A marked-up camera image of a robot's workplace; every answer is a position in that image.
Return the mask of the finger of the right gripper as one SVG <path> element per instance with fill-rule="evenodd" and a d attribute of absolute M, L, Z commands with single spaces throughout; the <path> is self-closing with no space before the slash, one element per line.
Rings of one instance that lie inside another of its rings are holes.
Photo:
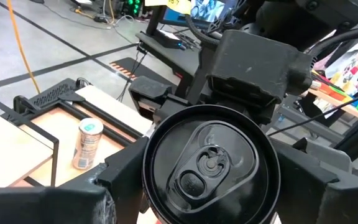
<path fill-rule="evenodd" d="M 161 123 L 165 118 L 191 106 L 187 100 L 167 99 L 154 113 L 154 123 Z"/>
<path fill-rule="evenodd" d="M 279 110 L 281 105 L 272 105 L 262 109 L 259 114 L 259 120 L 261 124 L 270 124 L 271 122 L 276 122 L 279 115 Z"/>

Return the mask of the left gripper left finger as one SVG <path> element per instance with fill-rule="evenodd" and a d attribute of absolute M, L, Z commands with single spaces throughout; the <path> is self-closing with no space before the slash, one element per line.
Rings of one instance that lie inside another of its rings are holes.
<path fill-rule="evenodd" d="M 136 223 L 148 140 L 138 139 L 59 187 L 0 188 L 0 223 Z"/>

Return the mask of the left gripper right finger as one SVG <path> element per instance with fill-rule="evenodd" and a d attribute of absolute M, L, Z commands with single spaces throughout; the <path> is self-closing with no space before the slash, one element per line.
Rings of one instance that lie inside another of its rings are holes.
<path fill-rule="evenodd" d="M 358 177 L 272 140 L 281 169 L 276 211 L 282 223 L 358 224 Z"/>

